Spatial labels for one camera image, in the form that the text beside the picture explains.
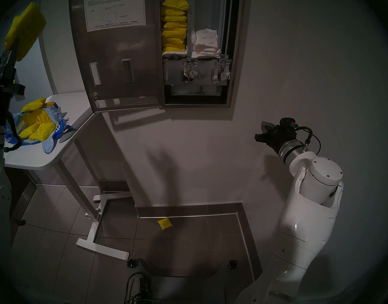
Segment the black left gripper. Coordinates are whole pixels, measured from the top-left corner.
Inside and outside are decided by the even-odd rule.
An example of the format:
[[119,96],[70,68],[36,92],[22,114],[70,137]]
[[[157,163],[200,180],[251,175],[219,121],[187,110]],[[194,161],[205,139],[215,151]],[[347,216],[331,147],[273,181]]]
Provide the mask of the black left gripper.
[[10,101],[14,95],[23,96],[25,86],[16,81],[15,63],[17,61],[17,52],[19,47],[19,38],[16,38],[10,50],[4,50],[0,57],[0,73],[13,73],[11,78],[0,79],[0,124],[6,124],[6,115],[9,111]]

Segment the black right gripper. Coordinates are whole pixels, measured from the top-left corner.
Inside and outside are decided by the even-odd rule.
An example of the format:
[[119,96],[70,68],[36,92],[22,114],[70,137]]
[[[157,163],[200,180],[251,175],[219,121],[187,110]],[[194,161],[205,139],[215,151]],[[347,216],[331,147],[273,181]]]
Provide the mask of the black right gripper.
[[276,125],[267,121],[261,122],[261,134],[255,134],[256,142],[265,143],[280,155],[280,150],[289,141],[296,140],[297,134],[294,128]]

